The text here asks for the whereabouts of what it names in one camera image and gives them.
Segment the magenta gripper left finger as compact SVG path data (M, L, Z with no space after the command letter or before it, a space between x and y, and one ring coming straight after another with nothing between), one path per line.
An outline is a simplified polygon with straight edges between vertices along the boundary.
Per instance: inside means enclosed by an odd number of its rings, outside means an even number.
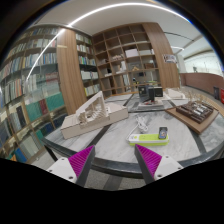
M61 157L47 171L83 187L95 158L95 146L87 147L69 158Z

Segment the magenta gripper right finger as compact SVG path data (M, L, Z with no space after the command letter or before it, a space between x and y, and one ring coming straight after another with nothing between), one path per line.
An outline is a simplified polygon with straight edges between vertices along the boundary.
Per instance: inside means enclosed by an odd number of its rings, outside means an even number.
M146 184L160 180L183 168L180 163L169 155L161 156L138 144L135 145L134 154Z

